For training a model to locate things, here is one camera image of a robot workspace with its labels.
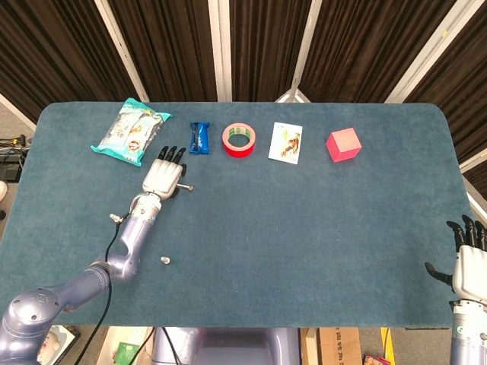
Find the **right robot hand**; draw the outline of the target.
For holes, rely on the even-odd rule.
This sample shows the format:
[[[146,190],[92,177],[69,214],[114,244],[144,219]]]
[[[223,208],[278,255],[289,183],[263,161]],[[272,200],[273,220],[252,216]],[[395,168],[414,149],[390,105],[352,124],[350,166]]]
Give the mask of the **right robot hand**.
[[[466,214],[464,227],[447,221],[455,241],[456,261],[452,274],[438,271],[430,262],[424,264],[435,280],[449,286],[460,300],[486,305],[486,227]]]

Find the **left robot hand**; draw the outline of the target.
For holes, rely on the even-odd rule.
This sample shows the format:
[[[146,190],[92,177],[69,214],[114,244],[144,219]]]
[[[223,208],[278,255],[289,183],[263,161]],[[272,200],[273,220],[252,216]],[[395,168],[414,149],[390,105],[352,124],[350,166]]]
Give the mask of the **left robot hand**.
[[[164,146],[153,161],[142,183],[142,191],[157,195],[161,201],[174,198],[177,184],[186,174],[186,164],[180,163],[186,148]]]

